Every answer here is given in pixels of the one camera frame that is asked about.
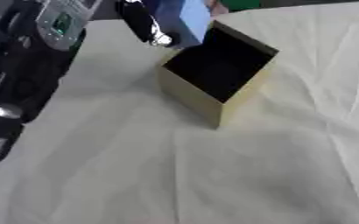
black robot arm segment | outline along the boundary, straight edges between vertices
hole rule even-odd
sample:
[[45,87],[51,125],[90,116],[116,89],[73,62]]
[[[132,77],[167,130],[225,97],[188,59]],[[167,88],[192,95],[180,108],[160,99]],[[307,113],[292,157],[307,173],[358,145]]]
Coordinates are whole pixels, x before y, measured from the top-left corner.
[[119,0],[116,11],[143,42],[153,46],[175,46],[180,42],[179,35],[163,33],[159,24],[141,0]]

blue block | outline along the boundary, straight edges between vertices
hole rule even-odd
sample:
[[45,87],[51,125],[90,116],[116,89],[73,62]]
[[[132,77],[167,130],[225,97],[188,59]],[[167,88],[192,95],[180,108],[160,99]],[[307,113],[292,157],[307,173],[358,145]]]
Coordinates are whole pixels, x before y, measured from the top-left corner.
[[179,48],[200,45],[211,20],[203,0],[162,0],[154,16],[163,32],[180,35]]

white fabric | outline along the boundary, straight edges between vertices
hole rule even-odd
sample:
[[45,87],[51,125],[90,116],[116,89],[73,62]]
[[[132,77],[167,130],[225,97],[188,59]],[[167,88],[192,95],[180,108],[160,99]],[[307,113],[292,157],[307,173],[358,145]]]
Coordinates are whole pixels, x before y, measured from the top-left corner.
[[0,164],[0,224],[359,224],[359,3],[219,19],[281,51],[229,126],[160,93],[166,50],[93,22]]

table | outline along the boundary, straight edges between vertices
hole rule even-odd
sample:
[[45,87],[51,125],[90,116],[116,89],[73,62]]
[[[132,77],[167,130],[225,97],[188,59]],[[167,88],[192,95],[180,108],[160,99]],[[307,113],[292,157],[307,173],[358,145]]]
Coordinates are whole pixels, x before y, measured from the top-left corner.
[[167,50],[93,22],[0,165],[0,224],[359,223],[359,3],[217,19],[281,51],[229,126],[159,91]]

tan box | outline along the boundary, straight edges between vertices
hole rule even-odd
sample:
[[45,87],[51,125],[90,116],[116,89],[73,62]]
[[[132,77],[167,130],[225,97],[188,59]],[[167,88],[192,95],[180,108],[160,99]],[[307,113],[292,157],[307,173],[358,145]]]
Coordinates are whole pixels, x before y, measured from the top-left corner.
[[163,60],[158,82],[164,92],[218,128],[260,87],[277,53],[214,21],[203,45],[173,52]]

